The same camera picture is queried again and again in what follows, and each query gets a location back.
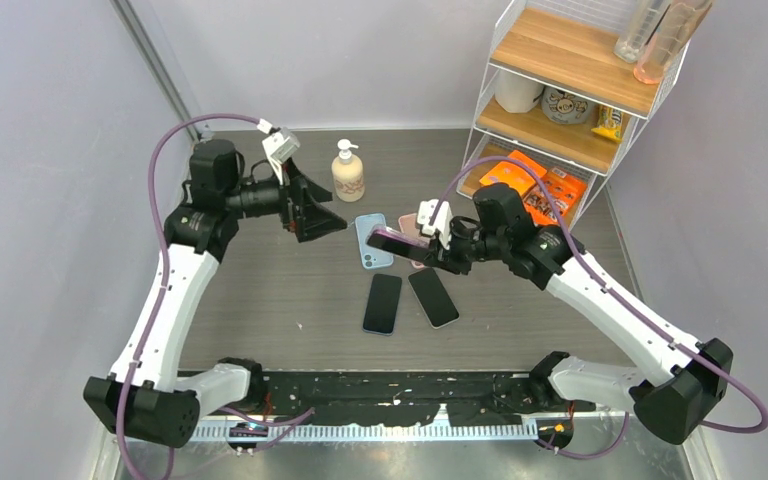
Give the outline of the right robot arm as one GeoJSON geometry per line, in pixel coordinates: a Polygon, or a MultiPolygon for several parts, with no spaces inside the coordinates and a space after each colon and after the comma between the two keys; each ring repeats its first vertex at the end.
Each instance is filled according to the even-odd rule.
{"type": "Polygon", "coordinates": [[[724,398],[734,354],[722,340],[701,341],[656,314],[616,282],[559,225],[539,226],[505,184],[472,197],[477,218],[455,216],[448,202],[421,202],[418,226],[428,240],[421,260],[455,274],[500,261],[516,277],[571,306],[618,346],[630,368],[547,356],[531,387],[534,403],[556,410],[585,400],[630,412],[657,438],[682,444],[724,398]]]}

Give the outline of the pink phone case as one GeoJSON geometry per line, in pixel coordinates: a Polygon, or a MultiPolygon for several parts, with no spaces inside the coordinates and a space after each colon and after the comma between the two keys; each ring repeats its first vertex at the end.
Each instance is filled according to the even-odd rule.
{"type": "Polygon", "coordinates": [[[420,246],[428,246],[428,239],[421,235],[418,228],[416,213],[400,216],[398,218],[398,226],[401,233],[409,237],[413,242],[418,243],[420,246]]]}

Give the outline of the black smartphone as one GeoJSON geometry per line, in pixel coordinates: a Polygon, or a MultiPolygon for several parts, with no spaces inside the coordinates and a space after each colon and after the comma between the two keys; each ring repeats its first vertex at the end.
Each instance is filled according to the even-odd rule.
{"type": "Polygon", "coordinates": [[[434,269],[418,270],[408,276],[408,281],[432,328],[442,328],[460,318],[457,307],[434,269]]]}

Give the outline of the dark phone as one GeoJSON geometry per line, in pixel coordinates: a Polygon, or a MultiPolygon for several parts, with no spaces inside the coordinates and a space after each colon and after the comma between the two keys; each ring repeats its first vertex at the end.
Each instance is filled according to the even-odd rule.
{"type": "Polygon", "coordinates": [[[420,246],[400,231],[387,226],[375,227],[367,244],[423,266],[433,265],[434,257],[429,242],[427,247],[420,246]]]}

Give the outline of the light blue phone case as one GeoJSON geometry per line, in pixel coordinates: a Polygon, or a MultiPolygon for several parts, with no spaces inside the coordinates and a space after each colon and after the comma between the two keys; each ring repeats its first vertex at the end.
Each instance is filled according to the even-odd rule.
{"type": "Polygon", "coordinates": [[[394,263],[394,256],[391,253],[367,244],[368,237],[373,229],[385,225],[386,217],[382,213],[364,214],[357,216],[354,220],[360,259],[363,268],[366,270],[388,268],[394,263]]]}

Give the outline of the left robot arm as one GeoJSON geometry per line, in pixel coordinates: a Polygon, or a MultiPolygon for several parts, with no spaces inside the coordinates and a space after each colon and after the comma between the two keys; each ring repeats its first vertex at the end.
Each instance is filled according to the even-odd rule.
{"type": "Polygon", "coordinates": [[[223,407],[258,412],[267,398],[261,364],[226,357],[209,370],[179,376],[186,336],[239,221],[275,215],[298,242],[344,230],[326,208],[333,194],[292,159],[269,177],[246,176],[229,140],[197,145],[189,159],[184,200],[166,218],[158,272],[126,347],[104,378],[88,379],[83,397],[111,433],[181,448],[199,421],[223,407]]]}

